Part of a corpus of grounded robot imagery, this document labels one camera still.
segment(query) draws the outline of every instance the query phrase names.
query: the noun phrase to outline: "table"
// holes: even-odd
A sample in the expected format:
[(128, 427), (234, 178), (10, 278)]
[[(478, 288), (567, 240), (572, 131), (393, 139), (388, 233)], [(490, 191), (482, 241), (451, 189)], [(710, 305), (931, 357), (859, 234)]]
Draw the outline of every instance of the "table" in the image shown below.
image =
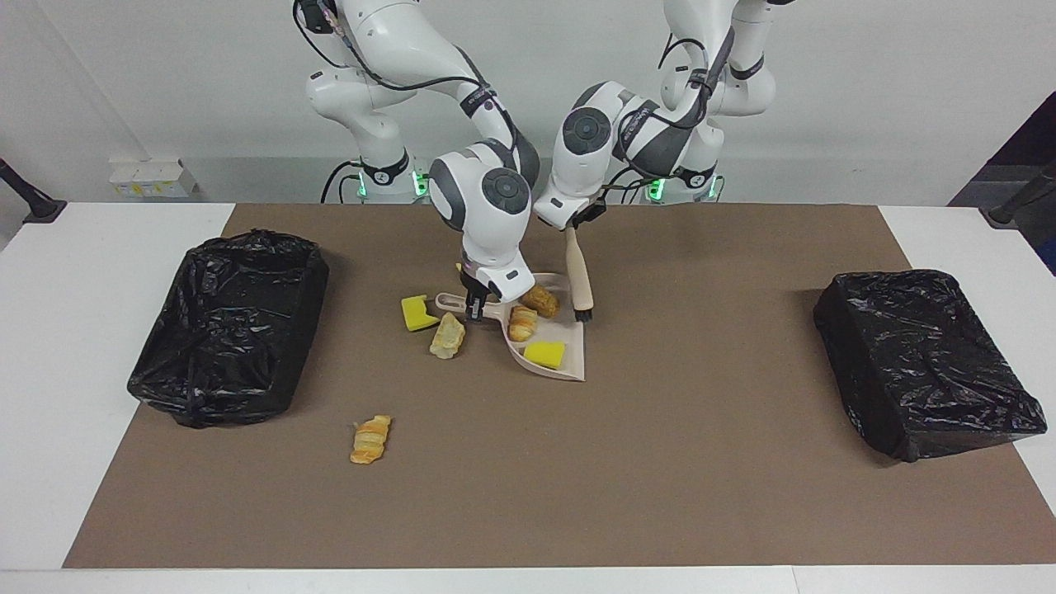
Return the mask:
[[(219, 235), (231, 210), (73, 204), (0, 253), (0, 377), (10, 387), (0, 419), (0, 591), (1036, 592), (1056, 579), (1056, 567), (57, 571), (136, 407), (115, 387), (183, 253)], [(972, 209), (882, 211), (913, 266), (958, 277), (1026, 389), (1056, 410), (1056, 280), (1021, 237), (991, 229)], [(148, 224), (158, 220), (165, 225)], [(100, 345), (100, 334), (110, 340)], [(1053, 507), (1056, 435), (1017, 447)]]

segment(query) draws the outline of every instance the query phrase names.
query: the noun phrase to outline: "plastic bag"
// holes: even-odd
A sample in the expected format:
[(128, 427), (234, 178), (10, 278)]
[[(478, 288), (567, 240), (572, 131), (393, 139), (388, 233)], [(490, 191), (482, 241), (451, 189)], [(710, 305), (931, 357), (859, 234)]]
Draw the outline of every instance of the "plastic bag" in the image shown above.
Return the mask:
[(945, 273), (840, 275), (814, 323), (851, 423), (891, 458), (914, 462), (1046, 430), (1041, 405)]
[(195, 428), (282, 413), (315, 338), (328, 274), (318, 245), (267, 230), (191, 249), (129, 392)]

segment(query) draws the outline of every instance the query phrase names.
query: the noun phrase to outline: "brown paper mat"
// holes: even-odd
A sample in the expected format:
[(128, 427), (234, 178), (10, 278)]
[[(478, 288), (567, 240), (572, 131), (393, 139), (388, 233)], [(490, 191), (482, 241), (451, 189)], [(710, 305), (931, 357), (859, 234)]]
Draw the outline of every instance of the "brown paper mat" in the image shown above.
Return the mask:
[[(252, 227), (332, 266), (294, 407), (204, 431), (140, 407), (67, 567), (1056, 562), (1015, 448), (891, 464), (844, 416), (810, 313), (837, 273), (907, 268), (875, 208), (614, 209), (580, 231), (586, 384), (494, 328), (452, 361), (402, 329), (401, 297), (458, 290), (432, 208), (240, 205), (225, 233)], [(563, 246), (533, 223), (524, 252), (561, 271)], [(385, 457), (350, 464), (378, 413)]]

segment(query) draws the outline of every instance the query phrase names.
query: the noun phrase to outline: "wooden brush handle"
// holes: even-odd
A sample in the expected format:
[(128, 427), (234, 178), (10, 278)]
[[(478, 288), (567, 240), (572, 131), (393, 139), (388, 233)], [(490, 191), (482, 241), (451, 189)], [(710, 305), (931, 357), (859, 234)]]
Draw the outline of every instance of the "wooden brush handle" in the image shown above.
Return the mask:
[(572, 307), (577, 312), (588, 312), (593, 309), (593, 293), (590, 291), (587, 263), (583, 259), (580, 242), (576, 239), (576, 229), (569, 226), (565, 229), (565, 266), (568, 268), (568, 281), (571, 285)]

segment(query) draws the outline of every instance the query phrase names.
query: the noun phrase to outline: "yellow sponge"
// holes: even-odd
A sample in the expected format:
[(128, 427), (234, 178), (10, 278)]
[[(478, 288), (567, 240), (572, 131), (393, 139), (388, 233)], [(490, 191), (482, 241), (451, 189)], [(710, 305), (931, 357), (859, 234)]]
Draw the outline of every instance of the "yellow sponge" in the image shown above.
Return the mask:
[(525, 349), (525, 358), (542, 367), (558, 369), (565, 358), (565, 344), (532, 342)]
[(403, 308), (403, 323), (411, 332), (432, 328), (440, 323), (440, 318), (434, 318), (426, 313), (426, 296), (408, 297), (399, 302)]

